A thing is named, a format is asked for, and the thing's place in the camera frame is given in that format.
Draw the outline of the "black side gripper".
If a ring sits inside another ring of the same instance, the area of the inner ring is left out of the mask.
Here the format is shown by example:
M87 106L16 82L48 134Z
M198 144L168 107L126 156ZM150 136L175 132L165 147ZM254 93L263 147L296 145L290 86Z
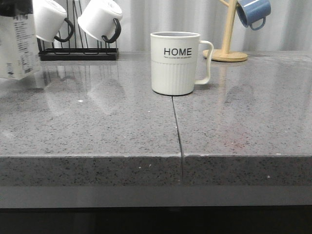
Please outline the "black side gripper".
M32 14L31 0L0 0L0 15L13 17L16 15Z

